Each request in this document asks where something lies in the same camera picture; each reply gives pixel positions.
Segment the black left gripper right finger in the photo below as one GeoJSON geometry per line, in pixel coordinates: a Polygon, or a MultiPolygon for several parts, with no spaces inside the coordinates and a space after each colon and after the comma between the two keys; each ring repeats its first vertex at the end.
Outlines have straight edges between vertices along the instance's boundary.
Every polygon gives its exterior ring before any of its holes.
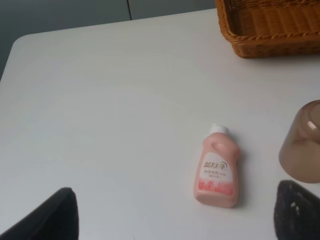
{"type": "Polygon", "coordinates": [[[318,240],[320,198],[293,180],[280,181],[273,222],[279,240],[318,240]]]}

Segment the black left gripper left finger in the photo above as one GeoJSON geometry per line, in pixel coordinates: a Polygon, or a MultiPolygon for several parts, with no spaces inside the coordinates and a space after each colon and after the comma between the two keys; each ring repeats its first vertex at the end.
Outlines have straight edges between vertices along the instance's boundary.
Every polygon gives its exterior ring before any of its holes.
{"type": "Polygon", "coordinates": [[[79,212],[75,192],[63,187],[0,235],[2,240],[77,240],[79,212]]]}

